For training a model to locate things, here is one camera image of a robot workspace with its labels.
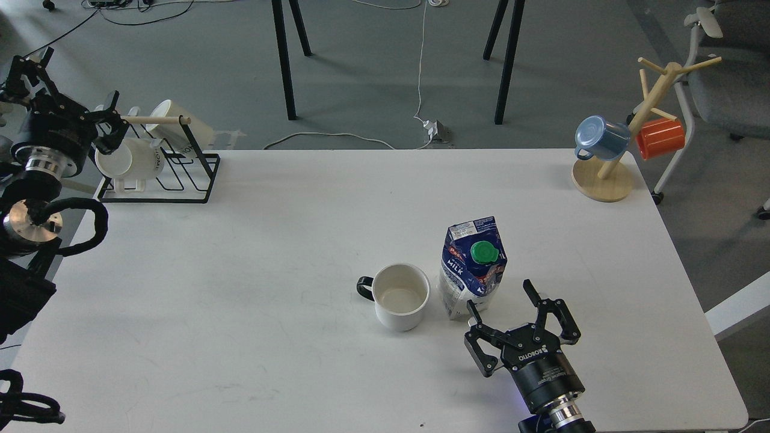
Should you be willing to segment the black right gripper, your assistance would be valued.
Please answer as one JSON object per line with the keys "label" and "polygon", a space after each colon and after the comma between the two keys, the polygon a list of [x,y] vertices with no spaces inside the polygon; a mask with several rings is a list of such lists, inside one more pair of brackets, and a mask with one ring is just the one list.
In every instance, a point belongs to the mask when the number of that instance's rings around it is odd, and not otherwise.
{"label": "black right gripper", "polygon": [[[539,414],[562,396],[576,398],[585,392],[585,386],[561,351],[561,343],[575,345],[581,332],[563,299],[542,298],[529,279],[523,280],[522,287],[537,308],[534,324],[505,333],[495,330],[483,323],[475,302],[468,299],[466,307],[475,322],[469,324],[464,343],[485,378],[505,367],[528,411]],[[560,324],[560,337],[546,331],[549,313]],[[501,358],[484,353],[479,340],[499,349]]]}

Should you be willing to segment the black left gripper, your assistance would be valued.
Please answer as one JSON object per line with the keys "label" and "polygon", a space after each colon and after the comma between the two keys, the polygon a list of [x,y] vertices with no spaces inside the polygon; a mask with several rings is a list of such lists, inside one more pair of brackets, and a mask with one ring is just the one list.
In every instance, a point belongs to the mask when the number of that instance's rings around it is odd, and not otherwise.
{"label": "black left gripper", "polygon": [[11,146],[11,158],[26,164],[42,149],[43,153],[64,159],[64,177],[82,172],[88,156],[112,155],[123,142],[129,123],[118,113],[119,91],[108,94],[100,108],[89,112],[89,121],[80,119],[83,112],[65,110],[61,113],[61,95],[46,67],[54,49],[46,47],[41,53],[27,57],[16,55],[2,68],[2,116],[21,106],[27,110],[17,139]]}

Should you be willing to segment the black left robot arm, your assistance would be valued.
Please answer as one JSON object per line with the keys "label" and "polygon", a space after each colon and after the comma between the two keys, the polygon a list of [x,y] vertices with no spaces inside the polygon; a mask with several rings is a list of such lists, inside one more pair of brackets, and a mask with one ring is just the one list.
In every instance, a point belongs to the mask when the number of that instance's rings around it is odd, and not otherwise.
{"label": "black left robot arm", "polygon": [[[2,137],[1,338],[5,342],[33,321],[56,293],[47,279],[55,257],[99,246],[108,232],[108,211],[95,199],[60,197],[63,180],[82,172],[94,154],[118,150],[129,123],[116,110],[118,91],[105,109],[91,111],[58,90],[47,72],[54,49],[40,58],[16,55],[5,67],[2,113],[14,106],[26,116],[14,140]],[[61,212],[94,215],[93,237],[64,247]]]}

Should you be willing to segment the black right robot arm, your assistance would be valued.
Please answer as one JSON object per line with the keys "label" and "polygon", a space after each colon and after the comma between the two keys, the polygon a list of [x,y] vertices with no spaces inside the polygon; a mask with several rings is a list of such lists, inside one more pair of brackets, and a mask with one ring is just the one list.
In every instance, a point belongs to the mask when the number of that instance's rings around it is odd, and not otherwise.
{"label": "black right robot arm", "polygon": [[476,303],[464,343],[481,375],[492,376],[498,365],[511,373],[531,416],[518,423],[521,432],[594,432],[576,405],[585,386],[561,346],[575,345],[581,331],[563,299],[542,298],[529,279],[523,290],[537,308],[533,323],[508,331],[484,324]]}

